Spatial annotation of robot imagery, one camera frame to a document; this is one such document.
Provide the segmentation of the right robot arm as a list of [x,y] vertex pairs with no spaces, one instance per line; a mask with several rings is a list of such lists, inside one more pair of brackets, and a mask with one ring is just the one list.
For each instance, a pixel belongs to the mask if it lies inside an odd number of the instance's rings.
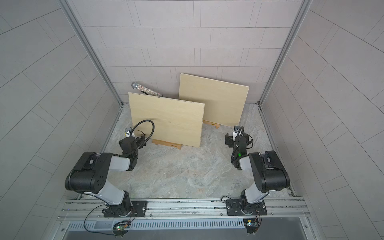
[[231,163],[239,171],[251,170],[254,182],[238,199],[225,201],[228,216],[265,216],[264,198],[271,191],[281,191],[290,185],[289,175],[275,151],[248,153],[249,135],[225,135],[225,144],[233,149]]

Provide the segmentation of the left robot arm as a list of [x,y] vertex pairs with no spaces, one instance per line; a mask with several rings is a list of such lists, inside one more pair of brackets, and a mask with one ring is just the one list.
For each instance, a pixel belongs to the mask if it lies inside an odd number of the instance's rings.
[[133,171],[139,158],[138,149],[146,145],[145,141],[145,135],[120,140],[120,147],[127,157],[113,153],[83,153],[67,176],[65,188],[103,201],[106,204],[102,210],[105,218],[144,217],[148,202],[131,201],[127,191],[118,189],[107,178],[110,171]]

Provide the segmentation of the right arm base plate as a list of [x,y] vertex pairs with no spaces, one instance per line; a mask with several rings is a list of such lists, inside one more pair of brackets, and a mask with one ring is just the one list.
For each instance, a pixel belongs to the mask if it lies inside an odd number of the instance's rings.
[[256,204],[249,204],[247,201],[225,200],[228,216],[266,216],[267,209],[265,201]]

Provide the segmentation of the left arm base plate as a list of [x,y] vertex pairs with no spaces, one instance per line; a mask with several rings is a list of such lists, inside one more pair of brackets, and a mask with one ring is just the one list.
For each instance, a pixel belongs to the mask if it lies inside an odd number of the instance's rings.
[[106,207],[102,210],[104,218],[133,218],[144,217],[147,210],[147,201],[131,201],[126,209],[123,205]]

